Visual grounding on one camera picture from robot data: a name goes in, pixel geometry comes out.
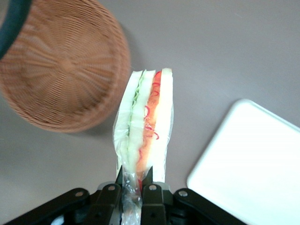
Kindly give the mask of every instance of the wicker basket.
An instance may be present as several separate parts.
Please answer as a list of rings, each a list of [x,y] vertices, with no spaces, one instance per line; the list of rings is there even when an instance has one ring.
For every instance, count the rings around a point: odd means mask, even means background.
[[[0,83],[10,106],[30,123],[77,132],[118,106],[129,65],[118,22],[96,0],[33,0],[0,61]]]

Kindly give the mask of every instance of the black cable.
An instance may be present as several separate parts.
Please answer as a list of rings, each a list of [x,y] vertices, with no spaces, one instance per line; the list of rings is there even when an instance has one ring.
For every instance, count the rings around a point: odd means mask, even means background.
[[[0,29],[0,59],[17,38],[29,13],[31,0],[10,0],[4,23]]]

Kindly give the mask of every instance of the wrapped sandwich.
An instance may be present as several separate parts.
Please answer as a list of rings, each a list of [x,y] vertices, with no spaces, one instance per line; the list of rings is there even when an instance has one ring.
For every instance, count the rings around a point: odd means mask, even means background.
[[[133,72],[114,126],[118,168],[123,168],[122,224],[139,225],[142,180],[165,181],[165,158],[173,124],[172,70]]]

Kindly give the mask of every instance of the table surface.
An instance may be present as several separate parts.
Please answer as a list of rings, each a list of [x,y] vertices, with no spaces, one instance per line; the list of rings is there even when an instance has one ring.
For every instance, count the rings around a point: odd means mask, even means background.
[[[186,186],[236,100],[251,99],[300,127],[298,0],[101,3],[124,29],[132,70],[173,69],[174,126],[166,162],[172,191]],[[24,121],[1,96],[0,224],[70,189],[93,193],[114,180],[114,117],[84,132],[53,133]]]

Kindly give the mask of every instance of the carrot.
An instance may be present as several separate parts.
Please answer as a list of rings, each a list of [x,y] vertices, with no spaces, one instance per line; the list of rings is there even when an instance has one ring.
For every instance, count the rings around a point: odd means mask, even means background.
[[[156,107],[159,103],[160,96],[160,80],[161,80],[161,71],[157,72],[153,78],[152,88],[150,97],[148,99],[147,113],[144,118],[144,130],[143,130],[143,144],[139,148],[139,159],[136,164],[136,172],[141,188],[141,181],[143,180],[144,172],[146,171],[147,160],[150,154],[150,149],[153,141],[153,136],[156,136],[156,139],[159,139],[159,135],[155,132],[156,124]]]

